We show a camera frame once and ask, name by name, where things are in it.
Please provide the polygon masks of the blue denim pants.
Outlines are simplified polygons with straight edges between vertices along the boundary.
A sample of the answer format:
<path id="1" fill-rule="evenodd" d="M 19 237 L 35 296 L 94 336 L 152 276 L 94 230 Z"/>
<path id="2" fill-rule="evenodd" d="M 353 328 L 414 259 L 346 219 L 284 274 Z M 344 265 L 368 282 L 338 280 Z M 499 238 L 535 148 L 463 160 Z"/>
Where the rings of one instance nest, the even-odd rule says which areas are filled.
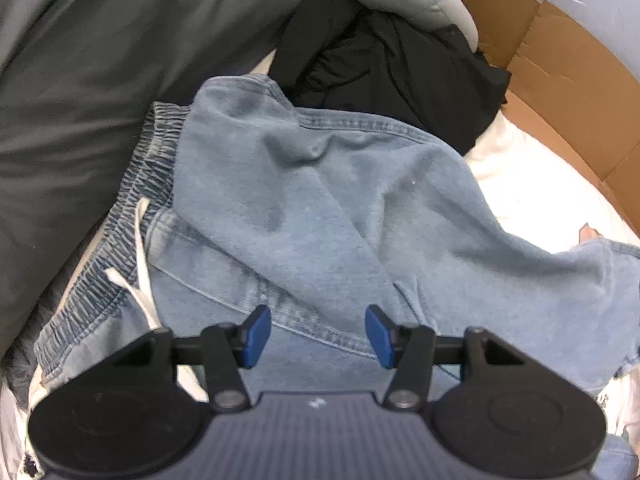
<path id="1" fill-rule="evenodd" d="M 38 358 L 50 479 L 630 479 L 639 252 L 506 232 L 463 158 L 266 76 L 157 104 Z"/>

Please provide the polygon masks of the cream bear print bedsheet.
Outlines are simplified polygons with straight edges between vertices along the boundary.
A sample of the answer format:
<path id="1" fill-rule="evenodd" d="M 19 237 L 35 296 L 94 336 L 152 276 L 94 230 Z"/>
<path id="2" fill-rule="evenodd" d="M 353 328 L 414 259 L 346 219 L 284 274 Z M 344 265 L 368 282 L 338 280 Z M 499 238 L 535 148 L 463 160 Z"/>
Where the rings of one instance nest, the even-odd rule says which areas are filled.
<path id="1" fill-rule="evenodd" d="M 26 417 L 52 388 L 147 327 L 189 335 L 270 307 L 250 391 L 381 388 L 363 315 L 376 292 L 441 334 L 482 324 L 617 408 L 639 363 L 639 241 L 608 200 L 497 116 L 458 155 L 434 136 L 285 130 L 222 174 L 239 206 L 195 183 L 224 146 L 189 109 L 151 106 L 117 200 L 40 309 L 4 375 L 1 474 L 37 478 Z"/>

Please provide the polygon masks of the brown cardboard sheet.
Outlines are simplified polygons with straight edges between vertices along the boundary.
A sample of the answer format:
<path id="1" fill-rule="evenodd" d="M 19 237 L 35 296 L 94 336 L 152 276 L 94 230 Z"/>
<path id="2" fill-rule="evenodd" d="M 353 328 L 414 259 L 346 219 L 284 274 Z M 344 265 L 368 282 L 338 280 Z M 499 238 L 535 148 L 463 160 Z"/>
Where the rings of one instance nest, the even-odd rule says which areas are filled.
<path id="1" fill-rule="evenodd" d="M 563 157 L 639 227 L 639 84 L 546 0 L 462 0 L 480 50 L 512 77 L 506 117 Z"/>

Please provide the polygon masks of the black garment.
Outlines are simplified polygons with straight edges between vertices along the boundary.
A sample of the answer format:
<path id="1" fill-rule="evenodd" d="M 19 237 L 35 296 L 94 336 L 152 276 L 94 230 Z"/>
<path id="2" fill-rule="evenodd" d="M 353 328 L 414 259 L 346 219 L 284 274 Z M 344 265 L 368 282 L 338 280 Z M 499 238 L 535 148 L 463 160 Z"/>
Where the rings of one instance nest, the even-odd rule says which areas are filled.
<path id="1" fill-rule="evenodd" d="M 461 155 L 494 121 L 511 79 L 457 26 L 421 32 L 357 0 L 303 0 L 268 75 L 298 107 L 394 118 Z"/>

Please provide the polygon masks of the dark grey pillow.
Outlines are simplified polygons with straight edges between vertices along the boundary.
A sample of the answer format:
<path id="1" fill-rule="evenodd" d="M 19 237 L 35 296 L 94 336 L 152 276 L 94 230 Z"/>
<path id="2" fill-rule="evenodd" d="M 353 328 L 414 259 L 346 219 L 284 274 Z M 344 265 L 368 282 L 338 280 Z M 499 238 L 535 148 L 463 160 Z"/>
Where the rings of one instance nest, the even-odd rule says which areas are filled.
<path id="1" fill-rule="evenodd" d="M 114 202 L 155 101 L 274 46 L 300 0 L 1 0 L 1 344 Z"/>

